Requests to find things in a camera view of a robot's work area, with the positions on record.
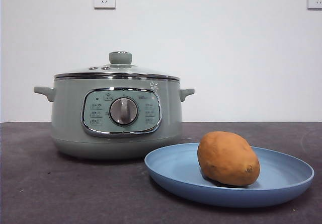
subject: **cooker lid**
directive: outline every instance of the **cooker lid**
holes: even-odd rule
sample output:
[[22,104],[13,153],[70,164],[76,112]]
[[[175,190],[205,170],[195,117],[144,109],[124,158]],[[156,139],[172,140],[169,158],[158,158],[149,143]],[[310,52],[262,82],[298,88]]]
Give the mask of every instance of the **cooker lid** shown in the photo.
[[151,69],[132,65],[132,54],[125,51],[109,53],[110,64],[103,66],[91,66],[63,74],[57,74],[55,79],[90,79],[96,77],[139,77],[157,78],[179,81],[178,77],[169,76]]

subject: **lid knob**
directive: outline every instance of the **lid knob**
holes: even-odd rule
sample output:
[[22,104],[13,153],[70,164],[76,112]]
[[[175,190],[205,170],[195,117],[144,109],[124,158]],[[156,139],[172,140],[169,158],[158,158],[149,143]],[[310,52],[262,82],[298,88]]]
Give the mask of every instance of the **lid knob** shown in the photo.
[[125,51],[115,51],[109,53],[109,60],[111,64],[131,64],[132,54]]

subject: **blue plate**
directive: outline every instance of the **blue plate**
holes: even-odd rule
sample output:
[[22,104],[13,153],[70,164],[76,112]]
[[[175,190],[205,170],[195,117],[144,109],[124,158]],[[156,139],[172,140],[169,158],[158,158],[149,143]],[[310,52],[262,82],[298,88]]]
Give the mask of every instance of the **blue plate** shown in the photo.
[[292,200],[311,185],[314,176],[313,168],[300,159],[252,147],[261,164],[257,181],[244,187],[225,186],[203,177],[198,144],[183,143],[150,152],[144,159],[149,174],[175,195],[226,207],[263,207]]

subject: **lid rim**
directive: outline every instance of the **lid rim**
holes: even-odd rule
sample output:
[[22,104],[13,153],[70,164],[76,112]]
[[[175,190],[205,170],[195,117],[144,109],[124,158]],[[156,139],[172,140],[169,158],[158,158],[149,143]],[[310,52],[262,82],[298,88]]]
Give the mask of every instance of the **lid rim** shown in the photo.
[[156,79],[169,79],[180,81],[179,77],[168,76],[163,74],[145,74],[145,73],[126,73],[126,72],[77,72],[77,73],[63,73],[56,74],[54,79],[67,78],[67,77],[143,77],[143,78],[156,78]]

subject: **gray countertop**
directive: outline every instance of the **gray countertop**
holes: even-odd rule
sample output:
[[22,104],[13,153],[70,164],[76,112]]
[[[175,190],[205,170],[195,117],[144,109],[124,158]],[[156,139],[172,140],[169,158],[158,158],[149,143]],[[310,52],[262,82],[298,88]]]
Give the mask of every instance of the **gray countertop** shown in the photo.
[[181,143],[230,131],[250,145],[298,157],[315,170],[296,199],[237,209],[177,197],[148,175],[143,158],[80,160],[59,153],[48,122],[1,124],[1,223],[318,223],[322,219],[322,123],[183,123]]

